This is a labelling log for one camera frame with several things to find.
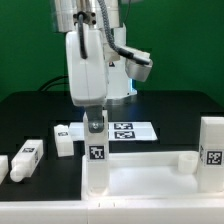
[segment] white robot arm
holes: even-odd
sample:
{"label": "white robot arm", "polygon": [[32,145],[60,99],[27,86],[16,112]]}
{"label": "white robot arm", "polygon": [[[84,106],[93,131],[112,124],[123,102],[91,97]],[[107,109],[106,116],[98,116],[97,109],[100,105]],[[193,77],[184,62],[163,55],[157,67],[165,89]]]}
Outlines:
{"label": "white robot arm", "polygon": [[[107,62],[119,60],[119,56],[123,56],[126,58],[127,75],[145,81],[152,61],[148,53],[116,46],[111,28],[120,26],[117,0],[67,0],[65,7],[73,9],[75,24],[66,37],[71,97],[74,105],[85,107],[87,117],[92,120],[90,114],[99,114],[99,108],[106,102]],[[63,21],[60,26],[65,29]]]}
{"label": "white robot arm", "polygon": [[71,98],[74,105],[83,106],[86,111],[83,123],[88,193],[103,194],[109,183],[108,118],[103,111],[108,64],[125,57],[127,75],[145,81],[152,61],[148,53],[118,46],[124,41],[114,41],[111,29],[120,27],[118,0],[52,1],[58,30],[67,33]]}

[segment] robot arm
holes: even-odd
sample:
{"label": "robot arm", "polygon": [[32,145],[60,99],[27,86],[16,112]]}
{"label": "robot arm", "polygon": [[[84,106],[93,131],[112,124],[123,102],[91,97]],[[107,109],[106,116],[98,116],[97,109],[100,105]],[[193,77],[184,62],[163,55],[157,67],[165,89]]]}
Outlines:
{"label": "robot arm", "polygon": [[96,124],[103,120],[99,111],[107,96],[106,63],[125,57],[127,75],[145,81],[152,61],[148,53],[115,44],[111,29],[120,26],[118,0],[53,0],[53,3],[58,30],[67,33],[72,101],[76,106],[85,107],[88,119]]}

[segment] white plastic part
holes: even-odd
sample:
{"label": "white plastic part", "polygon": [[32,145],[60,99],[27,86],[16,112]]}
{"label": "white plastic part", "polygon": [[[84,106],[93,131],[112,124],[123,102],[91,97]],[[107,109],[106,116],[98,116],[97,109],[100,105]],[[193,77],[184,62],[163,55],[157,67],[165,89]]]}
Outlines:
{"label": "white plastic part", "polygon": [[12,160],[11,179],[19,182],[25,177],[31,177],[42,156],[43,141],[27,140]]}
{"label": "white plastic part", "polygon": [[58,157],[74,155],[73,140],[70,135],[68,126],[58,125],[54,127],[54,137],[55,137]]}
{"label": "white plastic part", "polygon": [[[84,141],[84,125],[72,122],[69,133],[73,141]],[[155,141],[151,122],[109,122],[109,141]]]}
{"label": "white plastic part", "polygon": [[107,70],[104,62],[102,35],[84,24],[88,58],[80,57],[79,37],[76,31],[66,36],[70,92],[74,105],[102,105],[107,95]]}
{"label": "white plastic part", "polygon": [[[90,9],[87,12],[96,14],[96,24],[92,25],[94,29],[103,29],[103,18],[101,8],[97,0],[90,0]],[[107,7],[110,27],[115,28],[120,26],[118,0],[105,0]],[[76,0],[51,0],[52,17],[54,21],[55,31],[70,32],[75,30],[73,15],[77,14],[80,9],[77,7]]]}
{"label": "white plastic part", "polygon": [[9,171],[8,156],[0,156],[0,184]]}
{"label": "white plastic part", "polygon": [[221,192],[224,187],[224,118],[202,117],[198,162],[199,192]]}
{"label": "white plastic part", "polygon": [[183,174],[193,174],[197,171],[198,153],[188,152],[179,155],[178,170]]}
{"label": "white plastic part", "polygon": [[[114,29],[114,39],[117,46],[126,45],[126,27]],[[125,71],[126,59],[120,57],[119,61],[111,62],[109,67],[109,85],[107,99],[116,100],[136,95],[137,91],[132,87],[132,79]]]}
{"label": "white plastic part", "polygon": [[91,133],[88,127],[86,114],[83,117],[86,170],[87,170],[87,194],[103,195],[108,190],[109,184],[109,142],[108,142],[108,117],[107,111],[103,111],[104,130],[101,133]]}
{"label": "white plastic part", "polygon": [[129,78],[145,82],[151,72],[153,62],[150,60],[149,65],[139,65],[135,61],[126,60],[126,72]]}

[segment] rectangular white block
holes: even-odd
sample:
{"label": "rectangular white block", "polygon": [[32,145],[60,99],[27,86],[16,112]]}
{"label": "rectangular white block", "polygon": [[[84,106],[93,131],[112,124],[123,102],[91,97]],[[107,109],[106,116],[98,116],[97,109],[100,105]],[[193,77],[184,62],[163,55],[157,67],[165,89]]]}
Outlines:
{"label": "rectangular white block", "polygon": [[221,192],[224,184],[224,118],[202,117],[197,171],[199,192]]}
{"label": "rectangular white block", "polygon": [[[71,123],[69,132],[73,141],[84,140],[84,125]],[[151,122],[109,122],[109,141],[156,141]]]}
{"label": "rectangular white block", "polygon": [[11,162],[11,179],[20,182],[25,177],[31,177],[43,153],[43,140],[27,140]]}
{"label": "rectangular white block", "polygon": [[73,156],[74,147],[73,140],[66,125],[58,125],[54,127],[55,143],[57,147],[58,157]]}

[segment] black surface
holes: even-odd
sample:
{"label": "black surface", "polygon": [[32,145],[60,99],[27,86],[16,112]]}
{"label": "black surface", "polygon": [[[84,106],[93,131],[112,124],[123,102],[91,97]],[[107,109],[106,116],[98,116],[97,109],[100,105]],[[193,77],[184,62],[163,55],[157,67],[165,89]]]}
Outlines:
{"label": "black surface", "polygon": [[[151,121],[156,142],[113,142],[111,153],[197,150],[201,116],[223,116],[224,108],[200,92],[140,92],[137,101],[107,106],[109,121]],[[19,92],[0,103],[0,154],[9,162],[27,139],[44,139],[44,156],[31,178],[21,183],[9,174],[0,185],[0,201],[79,200],[83,142],[74,157],[58,158],[53,127],[82,121],[83,110],[69,93]]]}

